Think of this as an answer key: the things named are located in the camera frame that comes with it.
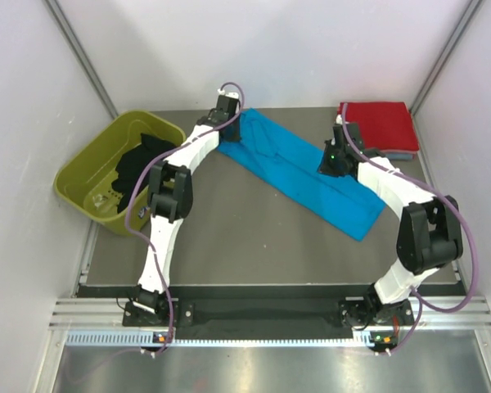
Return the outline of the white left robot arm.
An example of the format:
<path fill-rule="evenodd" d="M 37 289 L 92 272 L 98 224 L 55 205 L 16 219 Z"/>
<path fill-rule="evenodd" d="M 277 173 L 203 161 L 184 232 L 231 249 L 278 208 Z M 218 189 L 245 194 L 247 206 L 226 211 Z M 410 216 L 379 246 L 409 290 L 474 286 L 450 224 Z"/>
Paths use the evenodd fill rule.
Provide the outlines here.
<path fill-rule="evenodd" d="M 173 326 L 170 267 L 179 229 L 193 205 L 192 175 L 221 136 L 240 139 L 240 110 L 240 94 L 219 89 L 215 108 L 197 120 L 186 141 L 145 168 L 151 233 L 139 235 L 148 249 L 141 277 L 124 307 L 125 327 Z"/>

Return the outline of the blue t shirt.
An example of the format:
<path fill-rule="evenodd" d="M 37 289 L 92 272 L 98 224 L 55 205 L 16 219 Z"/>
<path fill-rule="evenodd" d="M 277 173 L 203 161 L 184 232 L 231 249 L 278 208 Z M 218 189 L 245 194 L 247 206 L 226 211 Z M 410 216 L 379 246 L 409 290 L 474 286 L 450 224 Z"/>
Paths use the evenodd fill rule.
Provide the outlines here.
<path fill-rule="evenodd" d="M 241 140 L 222 140 L 218 151 L 311 210 L 356 241 L 362 241 L 384 202 L 351 176 L 318 172 L 322 152 L 254 109 L 242 112 Z"/>

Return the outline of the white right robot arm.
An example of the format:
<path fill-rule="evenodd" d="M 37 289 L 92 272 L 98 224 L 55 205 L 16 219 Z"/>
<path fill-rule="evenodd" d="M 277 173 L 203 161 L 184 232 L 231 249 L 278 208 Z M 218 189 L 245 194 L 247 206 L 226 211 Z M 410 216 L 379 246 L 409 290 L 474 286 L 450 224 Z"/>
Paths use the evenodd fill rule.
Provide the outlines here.
<path fill-rule="evenodd" d="M 399 219 L 397 260 L 364 295 L 363 326 L 386 323 L 407 303 L 412 290 L 462 256 L 456 200 L 440 199 L 407 178 L 381 151 L 365 147 L 357 124 L 336 118 L 318 171 L 335 178 L 350 176 Z"/>

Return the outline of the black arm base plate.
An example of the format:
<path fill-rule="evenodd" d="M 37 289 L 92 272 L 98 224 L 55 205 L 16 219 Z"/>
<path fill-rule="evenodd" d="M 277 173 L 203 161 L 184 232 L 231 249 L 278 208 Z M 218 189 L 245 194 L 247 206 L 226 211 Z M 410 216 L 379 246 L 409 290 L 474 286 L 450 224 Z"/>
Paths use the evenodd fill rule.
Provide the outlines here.
<path fill-rule="evenodd" d="M 139 305 L 135 300 L 126 304 L 124 326 L 168 327 L 178 330 L 194 328 L 217 322 L 285 323 L 304 322 L 323 324 L 331 328 L 357 326 L 405 327 L 412 325 L 412 307 L 405 300 L 398 305 L 386 306 L 376 311 L 362 299 L 334 298 L 242 298 L 210 299 L 182 298 L 169 305 L 159 300 L 154 306 Z"/>

